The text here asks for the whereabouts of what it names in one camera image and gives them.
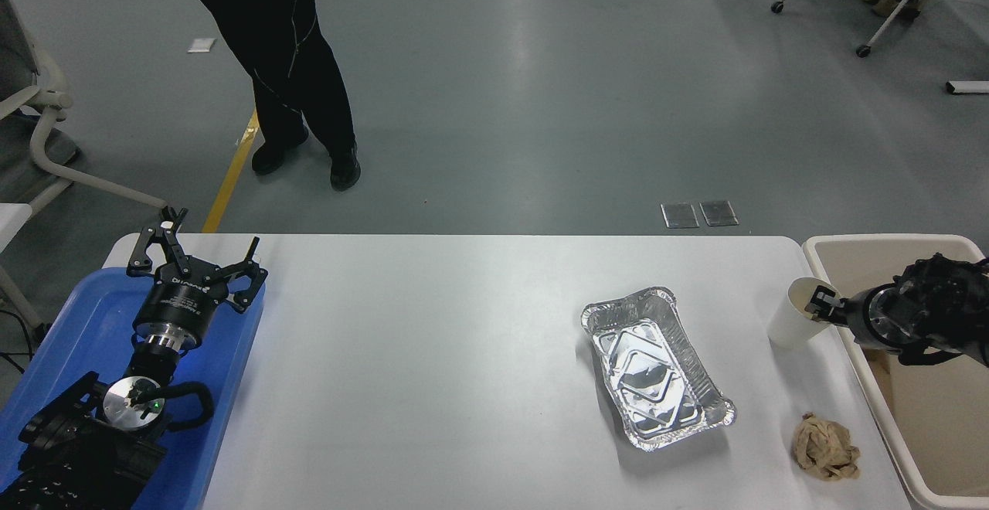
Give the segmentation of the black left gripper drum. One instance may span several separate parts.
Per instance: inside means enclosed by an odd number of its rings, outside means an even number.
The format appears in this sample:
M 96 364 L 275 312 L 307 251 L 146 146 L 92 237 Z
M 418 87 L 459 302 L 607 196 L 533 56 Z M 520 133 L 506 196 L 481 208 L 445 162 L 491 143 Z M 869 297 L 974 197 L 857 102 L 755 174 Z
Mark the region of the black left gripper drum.
M 180 275 L 175 263 L 166 263 L 153 273 L 153 285 L 134 318 L 134 331 L 142 338 L 181 329 L 190 341 L 202 341 L 220 302 L 229 294 L 226 282 L 216 281 L 220 267 L 204 260 L 191 260 L 190 275 Z

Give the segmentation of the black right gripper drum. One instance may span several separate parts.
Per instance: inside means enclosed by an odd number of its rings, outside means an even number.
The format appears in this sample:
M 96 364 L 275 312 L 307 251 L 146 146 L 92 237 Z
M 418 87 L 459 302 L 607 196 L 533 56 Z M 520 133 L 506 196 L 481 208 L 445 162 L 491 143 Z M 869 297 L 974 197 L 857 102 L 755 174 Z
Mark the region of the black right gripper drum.
M 852 295 L 842 297 L 841 313 L 843 313 L 843 327 L 848 329 L 857 342 L 864 349 L 882 349 L 881 337 L 872 327 L 872 302 L 879 293 L 883 291 L 883 286 L 875 286 L 865 289 Z

